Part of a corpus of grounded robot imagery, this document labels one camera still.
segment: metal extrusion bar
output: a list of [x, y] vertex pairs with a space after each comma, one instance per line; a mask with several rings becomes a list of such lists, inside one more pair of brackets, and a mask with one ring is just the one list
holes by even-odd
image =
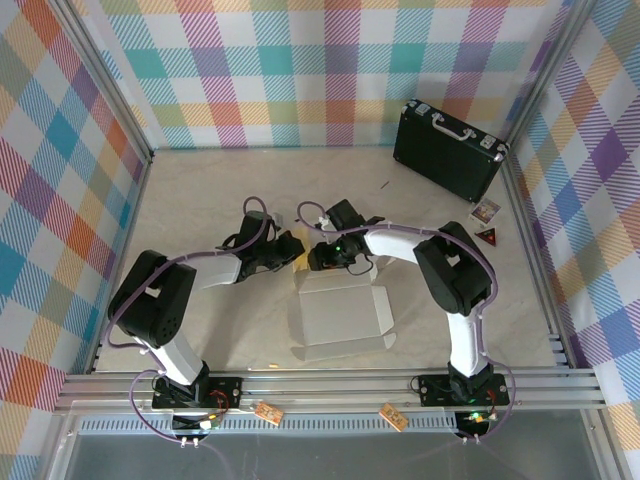
[[633, 478], [608, 410], [583, 410], [581, 413], [600, 476], [607, 480]]
[[[249, 412], [266, 402], [287, 413], [371, 413], [384, 403], [401, 405], [403, 412], [470, 411], [463, 407], [421, 407], [410, 388], [420, 374], [446, 374], [445, 370], [318, 370], [248, 371], [215, 373], [244, 378], [240, 411]], [[595, 374], [590, 369], [520, 368], [514, 370], [515, 408], [525, 410], [599, 409], [605, 406]], [[134, 374], [71, 375], [63, 386], [56, 411], [100, 412], [127, 405]], [[151, 380], [136, 386], [135, 401], [150, 411]]]
[[547, 88], [555, 80], [558, 71], [597, 2], [598, 0], [575, 0], [573, 2], [562, 30], [551, 45], [550, 53], [540, 68], [536, 83], [522, 105], [507, 136], [507, 142], [511, 145], [515, 146], [518, 139], [529, 127], [533, 117], [537, 114]]
[[56, 14], [65, 33], [71, 39], [73, 46], [78, 51], [83, 65], [91, 74], [93, 81], [104, 95], [109, 107], [113, 110], [116, 119], [132, 141], [132, 145], [138, 155], [150, 162], [153, 156], [153, 148], [149, 144], [131, 108], [129, 108], [124, 95], [111, 76], [109, 68], [91, 39], [75, 7], [70, 0], [49, 0], [49, 5]]
[[[122, 249], [118, 258], [120, 261], [117, 263], [115, 273], [112, 275], [109, 286], [108, 286], [108, 296], [107, 298], [113, 298], [113, 295], [120, 284], [120, 279], [122, 278], [122, 272], [124, 270], [124, 259], [127, 257], [127, 252], [129, 250], [129, 245], [131, 244], [131, 238], [133, 237], [134, 226], [136, 221], [138, 220], [138, 215], [140, 214], [140, 208], [142, 206], [142, 199], [144, 198], [144, 192], [147, 189], [147, 184], [149, 182], [149, 172], [151, 171], [151, 165], [153, 163], [145, 163], [142, 172], [140, 173], [140, 187], [138, 189], [138, 195], [134, 200], [133, 214], [131, 215], [131, 219], [129, 220], [129, 225], [126, 229], [126, 235], [124, 238], [124, 243], [122, 245]], [[105, 312], [102, 316], [102, 322], [100, 322], [99, 335], [94, 335], [89, 344], [87, 358], [85, 360], [85, 364], [83, 367], [83, 372], [91, 373], [95, 370], [96, 363], [98, 362], [98, 358], [100, 356], [100, 349], [102, 348], [102, 335], [107, 328], [107, 324], [109, 323], [109, 319], [107, 318], [106, 308]]]
[[569, 344], [569, 335], [560, 319], [560, 312], [555, 301], [553, 288], [549, 276], [542, 261], [542, 253], [538, 247], [535, 235], [531, 229], [531, 223], [525, 206], [524, 199], [518, 189], [518, 181], [514, 172], [511, 160], [504, 162], [502, 166], [502, 180], [512, 205], [513, 214], [516, 220], [516, 227], [523, 242], [524, 251], [531, 271], [538, 302], [542, 308], [549, 332], [552, 335], [559, 335], [559, 341], [564, 347], [564, 354], [570, 367], [577, 366], [577, 357]]

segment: colorful plaid pattern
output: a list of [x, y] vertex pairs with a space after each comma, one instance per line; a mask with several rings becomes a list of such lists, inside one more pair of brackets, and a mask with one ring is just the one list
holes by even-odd
[[46, 0], [0, 0], [0, 479], [82, 367], [142, 161]]
[[100, 15], [88, 15], [76, 0], [149, 138], [172, 148], [389, 145], [414, 96], [497, 134], [523, 79], [535, 80], [536, 53], [546, 54], [544, 33], [562, 8], [546, 0], [96, 3]]
[[520, 186], [560, 314], [640, 478], [640, 2], [599, 2], [528, 137]]
[[507, 138], [509, 136], [511, 127], [513, 126], [513, 122], [518, 118], [518, 115], [520, 115], [524, 101], [527, 99], [527, 97], [531, 93], [531, 90], [535, 86], [538, 80], [538, 72], [540, 71], [540, 68], [546, 60], [547, 54], [552, 50], [553, 42], [556, 40], [561, 28], [564, 26], [569, 11], [571, 10], [571, 7], [574, 3], [575, 0], [562, 1], [562, 5], [560, 6], [560, 9], [556, 14], [556, 18], [553, 20], [553, 23], [549, 27], [547, 35], [542, 42], [542, 45], [540, 46], [540, 50], [538, 50], [535, 59], [531, 63], [529, 72], [527, 72], [524, 82], [520, 87], [520, 91], [518, 92], [516, 99], [511, 105], [511, 109], [509, 110], [507, 119], [502, 126], [500, 138]]

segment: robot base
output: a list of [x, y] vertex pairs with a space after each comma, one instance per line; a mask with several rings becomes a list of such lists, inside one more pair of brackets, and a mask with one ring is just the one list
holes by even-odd
[[[199, 401], [190, 398], [184, 393], [184, 387], [175, 385], [168, 378], [159, 378], [154, 385], [155, 394], [151, 402], [153, 409], [174, 409], [174, 408], [203, 408], [214, 409], [219, 408], [220, 398], [226, 398], [228, 405], [224, 404], [224, 409], [238, 408], [240, 406], [240, 397], [242, 395], [242, 378], [240, 377], [224, 377], [217, 378], [209, 376], [206, 378], [205, 394], [201, 396]], [[215, 395], [214, 392], [220, 392], [221, 395]]]
[[467, 400], [462, 400], [451, 389], [449, 375], [420, 375], [417, 377], [420, 405], [423, 407], [455, 407], [473, 405], [478, 407], [509, 405], [509, 392], [504, 375], [493, 374], [478, 392]]

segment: red triangle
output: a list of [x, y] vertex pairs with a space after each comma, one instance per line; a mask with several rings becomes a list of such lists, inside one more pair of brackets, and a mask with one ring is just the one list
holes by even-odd
[[490, 228], [489, 230], [478, 232], [476, 233], [476, 237], [480, 237], [489, 245], [492, 245], [494, 247], [496, 246], [496, 229], [495, 228]]

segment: briefcase handle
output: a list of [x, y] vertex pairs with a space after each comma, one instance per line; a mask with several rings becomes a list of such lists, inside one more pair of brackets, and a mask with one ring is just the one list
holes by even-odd
[[433, 125], [433, 128], [435, 128], [439, 132], [444, 133], [445, 135], [449, 135], [451, 138], [455, 138], [459, 142], [464, 142], [465, 140], [471, 137], [473, 138], [476, 137], [476, 132], [474, 132], [471, 128], [465, 128], [464, 131], [462, 132], [464, 133], [464, 135], [460, 136], [456, 132], [453, 132], [448, 128], [443, 127], [442, 125], [438, 125], [438, 122], [444, 122], [444, 117], [439, 113], [434, 113], [433, 122], [431, 122], [431, 125]]

